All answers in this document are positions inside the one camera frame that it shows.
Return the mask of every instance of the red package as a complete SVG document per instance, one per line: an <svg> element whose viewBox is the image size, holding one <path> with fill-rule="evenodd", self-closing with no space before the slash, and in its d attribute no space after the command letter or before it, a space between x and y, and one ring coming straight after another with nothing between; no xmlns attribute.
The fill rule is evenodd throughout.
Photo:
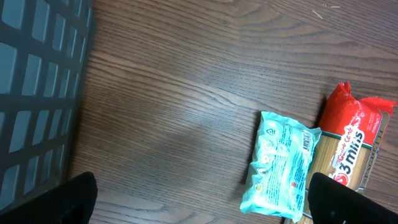
<svg viewBox="0 0 398 224"><path fill-rule="evenodd" d="M336 87L319 124L323 136L338 140L336 146L319 144L319 151L336 148L326 175L354 190L364 190L396 104L375 96L356 100L348 82Z"/></svg>

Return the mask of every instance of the grid pattern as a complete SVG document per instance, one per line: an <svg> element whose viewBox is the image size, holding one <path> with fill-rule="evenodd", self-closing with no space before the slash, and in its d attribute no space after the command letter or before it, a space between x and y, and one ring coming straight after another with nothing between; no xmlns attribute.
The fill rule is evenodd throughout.
<svg viewBox="0 0 398 224"><path fill-rule="evenodd" d="M91 0L0 0L0 213L64 180L94 32Z"/></svg>

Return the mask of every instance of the crinkled plastic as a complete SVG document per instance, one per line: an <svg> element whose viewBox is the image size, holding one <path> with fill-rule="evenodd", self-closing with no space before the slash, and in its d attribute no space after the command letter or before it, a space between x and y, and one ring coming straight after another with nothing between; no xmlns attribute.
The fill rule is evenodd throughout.
<svg viewBox="0 0 398 224"><path fill-rule="evenodd" d="M305 181L321 129L261 112L241 211L291 218L303 214Z"/></svg>
<svg viewBox="0 0 398 224"><path fill-rule="evenodd" d="M307 188L312 175L321 172L362 194L396 104L376 96L357 100L351 95L348 82L339 83L329 96L319 122L323 132L315 148ZM303 212L306 216L297 224L312 224L308 200Z"/></svg>

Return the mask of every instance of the wooden table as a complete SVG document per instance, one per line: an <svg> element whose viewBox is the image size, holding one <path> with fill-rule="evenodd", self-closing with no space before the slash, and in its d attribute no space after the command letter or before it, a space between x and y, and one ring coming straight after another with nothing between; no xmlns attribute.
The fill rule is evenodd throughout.
<svg viewBox="0 0 398 224"><path fill-rule="evenodd" d="M95 15L71 164L98 179L92 223L280 223L239 211L259 112L314 126L343 81L398 100L397 1L95 0ZM395 115L366 190L395 212L397 135Z"/></svg>

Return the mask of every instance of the spaghetti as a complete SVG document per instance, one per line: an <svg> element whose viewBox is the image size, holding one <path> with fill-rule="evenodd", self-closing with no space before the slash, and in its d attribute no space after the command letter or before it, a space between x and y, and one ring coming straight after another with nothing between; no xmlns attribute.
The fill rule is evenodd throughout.
<svg viewBox="0 0 398 224"><path fill-rule="evenodd" d="M323 132L307 176L307 189L312 175L321 172L363 193L394 105L396 102L378 97L355 100L349 83L340 83L322 114ZM307 196L308 191L299 224L313 223ZM286 219L285 224L291 223L292 220Z"/></svg>

